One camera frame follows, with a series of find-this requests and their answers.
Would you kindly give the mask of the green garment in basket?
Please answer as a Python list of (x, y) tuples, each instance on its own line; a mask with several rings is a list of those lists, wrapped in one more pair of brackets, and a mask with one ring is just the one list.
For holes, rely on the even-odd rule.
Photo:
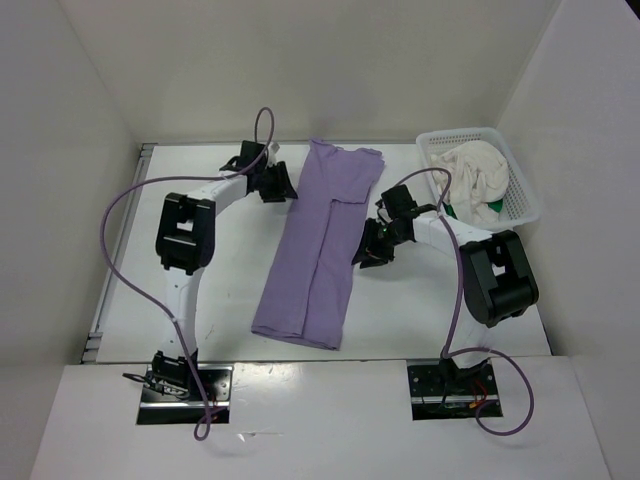
[(472, 218), (476, 221), (496, 222), (503, 209), (503, 200), (483, 203), (472, 213)]

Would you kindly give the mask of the purple t-shirt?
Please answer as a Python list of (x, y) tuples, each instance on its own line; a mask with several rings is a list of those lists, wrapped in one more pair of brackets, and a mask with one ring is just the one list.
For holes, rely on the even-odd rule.
[(309, 143), (284, 231), (254, 316), (254, 334), (337, 350), (353, 286), (352, 260), (370, 193), (385, 168), (380, 151)]

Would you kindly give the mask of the cream white t-shirt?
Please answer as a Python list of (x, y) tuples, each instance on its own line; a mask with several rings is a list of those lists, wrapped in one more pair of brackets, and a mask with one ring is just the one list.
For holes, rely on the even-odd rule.
[(509, 183), (508, 162), (491, 144), (482, 140), (463, 143), (446, 153), (431, 156), (431, 175), (440, 196), (451, 175), (451, 185), (443, 199), (445, 212), (467, 224), (490, 223), (476, 221), (472, 213), (483, 203), (502, 199)]

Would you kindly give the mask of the white plastic laundry basket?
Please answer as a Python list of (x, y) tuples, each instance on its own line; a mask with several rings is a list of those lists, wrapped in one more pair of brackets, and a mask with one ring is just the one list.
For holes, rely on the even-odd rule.
[(486, 141), (499, 150), (505, 156), (509, 169), (509, 183), (498, 220), (479, 224), (478, 227), (499, 232), (538, 221), (541, 215), (540, 204), (503, 136), (494, 128), (472, 127), (422, 133), (416, 137), (416, 145), (423, 165), (430, 167), (432, 155), (446, 153), (474, 140)]

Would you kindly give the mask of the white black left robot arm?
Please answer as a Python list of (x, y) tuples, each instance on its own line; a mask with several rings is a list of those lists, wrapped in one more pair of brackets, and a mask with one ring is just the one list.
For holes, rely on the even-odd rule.
[(297, 197), (282, 161), (165, 197), (155, 249), (165, 273), (164, 306), (170, 312), (171, 328), (153, 357), (152, 380), (163, 383), (177, 399), (191, 398), (200, 385), (197, 298), (204, 270), (214, 255), (217, 216), (253, 192), (265, 203)]

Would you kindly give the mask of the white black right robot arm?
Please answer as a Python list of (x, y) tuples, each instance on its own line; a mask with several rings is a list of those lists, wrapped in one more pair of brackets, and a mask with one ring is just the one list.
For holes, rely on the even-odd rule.
[(512, 230), (490, 232), (435, 212), (403, 214), (385, 224), (365, 222), (352, 263), (360, 268), (386, 265), (406, 242), (427, 245), (456, 262), (453, 317), (439, 359), (439, 382), (460, 393), (479, 372), (491, 349), (475, 340), (459, 341), (462, 320), (468, 330), (489, 330), (523, 315), (539, 299), (539, 288), (520, 237)]

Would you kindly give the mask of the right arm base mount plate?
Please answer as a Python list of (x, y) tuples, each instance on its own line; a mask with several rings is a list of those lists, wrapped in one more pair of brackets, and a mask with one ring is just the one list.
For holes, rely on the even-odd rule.
[(410, 406), (413, 421), (473, 419), (503, 416), (493, 366), (479, 366), (446, 372), (438, 360), (407, 363)]

